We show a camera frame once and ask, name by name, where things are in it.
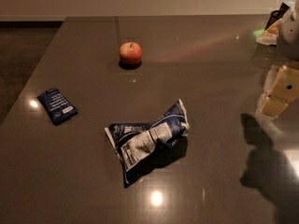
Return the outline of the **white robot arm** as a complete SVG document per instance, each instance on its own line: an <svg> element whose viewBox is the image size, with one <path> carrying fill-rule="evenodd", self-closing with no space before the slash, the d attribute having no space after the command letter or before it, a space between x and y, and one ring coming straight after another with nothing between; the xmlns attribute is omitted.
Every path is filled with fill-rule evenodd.
<svg viewBox="0 0 299 224"><path fill-rule="evenodd" d="M299 0L257 38L260 44L262 36L276 41L278 52L288 59L280 67L271 66L258 102L261 113L276 118L299 97Z"/></svg>

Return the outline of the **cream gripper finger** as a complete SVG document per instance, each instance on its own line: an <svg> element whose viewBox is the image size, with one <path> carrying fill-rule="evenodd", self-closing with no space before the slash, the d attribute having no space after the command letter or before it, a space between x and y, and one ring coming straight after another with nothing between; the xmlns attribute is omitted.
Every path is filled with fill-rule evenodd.
<svg viewBox="0 0 299 224"><path fill-rule="evenodd" d="M279 66L272 65L269 69L263 84L263 91L266 93L274 93L278 88L278 72Z"/></svg>
<svg viewBox="0 0 299 224"><path fill-rule="evenodd" d="M276 118L299 97L299 67L282 65L278 72L278 88L274 93L263 92L258 110L266 116Z"/></svg>

